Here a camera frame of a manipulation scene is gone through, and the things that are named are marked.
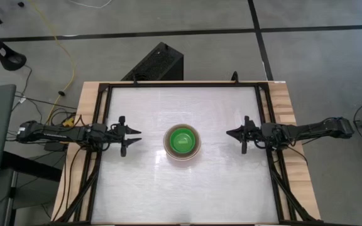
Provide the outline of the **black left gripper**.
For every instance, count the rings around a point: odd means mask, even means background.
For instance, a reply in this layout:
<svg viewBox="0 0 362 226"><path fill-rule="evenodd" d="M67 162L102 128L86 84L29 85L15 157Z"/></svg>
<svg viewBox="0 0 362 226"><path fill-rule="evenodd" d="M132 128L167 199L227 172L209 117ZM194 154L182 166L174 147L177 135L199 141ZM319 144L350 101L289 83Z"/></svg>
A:
<svg viewBox="0 0 362 226"><path fill-rule="evenodd" d="M126 156L126 148L141 140L141 138L125 139L126 134L141 134L140 131L134 130L129 126L125 125L125 116L120 116L117 124L112 124L107 131L117 142L121 144L120 155L121 157Z"/></svg>

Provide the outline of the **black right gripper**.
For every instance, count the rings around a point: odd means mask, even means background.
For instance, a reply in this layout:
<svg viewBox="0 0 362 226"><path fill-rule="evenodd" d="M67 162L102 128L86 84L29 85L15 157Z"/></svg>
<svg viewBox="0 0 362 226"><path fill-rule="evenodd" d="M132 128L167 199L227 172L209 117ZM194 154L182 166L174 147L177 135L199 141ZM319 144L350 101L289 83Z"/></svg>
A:
<svg viewBox="0 0 362 226"><path fill-rule="evenodd" d="M244 117L244 125L239 126L237 129L231 129L226 131L226 133L238 140L242 143L241 152L242 154L246 154L248 150L248 142L254 142L254 145L259 148L263 149L263 146L259 145L259 142L263 141L261 136L261 130L259 127L255 126L255 123L248 117Z"/></svg>

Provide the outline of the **small green bowl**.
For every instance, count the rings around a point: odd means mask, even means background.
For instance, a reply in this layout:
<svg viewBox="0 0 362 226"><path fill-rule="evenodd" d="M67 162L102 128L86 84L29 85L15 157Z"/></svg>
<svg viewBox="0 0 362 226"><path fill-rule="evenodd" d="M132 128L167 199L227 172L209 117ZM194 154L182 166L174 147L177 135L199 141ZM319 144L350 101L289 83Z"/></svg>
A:
<svg viewBox="0 0 362 226"><path fill-rule="evenodd" d="M194 133L187 128L174 130L170 135L170 146L178 154L191 152L196 144Z"/></svg>

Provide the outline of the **black mesh computer tower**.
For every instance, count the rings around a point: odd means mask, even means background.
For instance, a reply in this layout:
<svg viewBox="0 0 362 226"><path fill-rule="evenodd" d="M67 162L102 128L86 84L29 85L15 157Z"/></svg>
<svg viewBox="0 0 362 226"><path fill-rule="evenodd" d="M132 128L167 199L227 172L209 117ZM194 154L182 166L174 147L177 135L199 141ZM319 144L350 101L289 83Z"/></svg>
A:
<svg viewBox="0 0 362 226"><path fill-rule="evenodd" d="M160 42L121 81L172 81L184 79L184 55Z"/></svg>

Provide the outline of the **black table frame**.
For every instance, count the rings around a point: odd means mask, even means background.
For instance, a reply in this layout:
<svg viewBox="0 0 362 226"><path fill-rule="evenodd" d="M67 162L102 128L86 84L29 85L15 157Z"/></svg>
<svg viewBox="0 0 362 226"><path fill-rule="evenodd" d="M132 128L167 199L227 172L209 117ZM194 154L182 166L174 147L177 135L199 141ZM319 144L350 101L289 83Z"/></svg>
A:
<svg viewBox="0 0 362 226"><path fill-rule="evenodd" d="M86 122L102 122L109 110L108 98L111 87L244 87L252 86L259 98L261 120L282 124L295 124L295 116L284 81L140 81L140 82L84 82L77 108L76 118ZM270 171L280 174L285 187L295 194L298 202L316 219L320 213L315 199L309 169L300 143L286 151L267 151ZM69 144L65 157L63 175L53 208L52 219L60 218L75 200L83 184L97 164L96 154L81 151L79 145Z"/></svg>

